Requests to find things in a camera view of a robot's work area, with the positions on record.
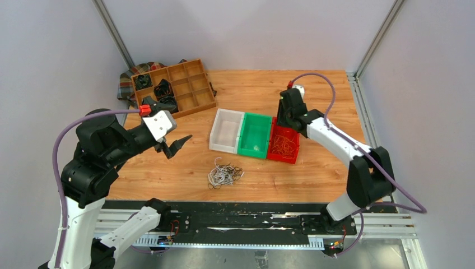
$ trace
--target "plaid fabric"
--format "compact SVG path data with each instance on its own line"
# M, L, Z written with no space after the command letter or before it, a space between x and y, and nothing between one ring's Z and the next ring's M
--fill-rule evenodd
M133 85L131 77L136 74L144 73L151 70L156 70L166 65L159 62L142 63L132 67L127 72L120 75L119 90L117 91L117 99L126 100L135 105L135 98L133 92Z

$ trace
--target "gray wall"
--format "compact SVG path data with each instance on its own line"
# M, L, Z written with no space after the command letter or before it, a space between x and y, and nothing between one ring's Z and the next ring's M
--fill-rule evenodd
M429 268L473 268L475 2L409 0L361 79Z
M136 64L354 71L393 0L105 0Z
M37 268L59 224L53 142L93 109L124 108L127 68L92 1L2 1L0 26L0 267ZM76 141L62 143L61 167Z

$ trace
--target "gray floor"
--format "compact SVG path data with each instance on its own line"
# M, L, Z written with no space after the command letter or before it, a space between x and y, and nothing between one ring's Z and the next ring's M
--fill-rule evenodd
M284 269L284 268L364 268L409 269L397 239L362 240L338 259L321 251L256 251L253 249L171 249L162 255L146 255L128 249L115 269Z

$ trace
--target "wooden tabletop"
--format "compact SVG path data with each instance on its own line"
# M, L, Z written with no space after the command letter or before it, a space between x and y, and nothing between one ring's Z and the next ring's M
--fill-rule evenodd
M308 71L219 70L207 71L217 90L217 108L262 115L277 115L279 92L289 80ZM353 138L364 142L345 71L320 71L335 85L337 97L329 119ZM324 112L332 98L327 83L309 76L296 84L305 88L304 102L309 110ZM246 201L246 202L330 202L345 191L347 168L316 142L300 137L300 152L295 165L277 161L211 151L209 133L217 108L184 116L178 127L166 136L168 144L193 135L170 160L153 149L130 159L110 189L109 199L171 201ZM129 115L125 128L140 124L140 117ZM245 175L234 185L209 189L207 175L220 164L241 167Z

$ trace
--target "plastic bin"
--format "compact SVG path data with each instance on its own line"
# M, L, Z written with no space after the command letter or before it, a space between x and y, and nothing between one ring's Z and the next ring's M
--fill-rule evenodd
M273 151L274 141L276 140L277 136L286 137L295 144L295 146L292 147L293 156L288 156L288 155L286 156L286 155L282 155ZM283 161L284 163L289 163L289 164L295 164L295 162L297 161L297 155L299 154L299 149L300 149L300 134L292 128L282 127L282 126L277 125L277 118L273 117L271 139L269 140L269 147L267 150L266 159L274 160L274 161Z
M244 112L218 109L209 135L209 149L237 154Z
M238 154L265 159L271 128L272 117L246 113L239 137Z

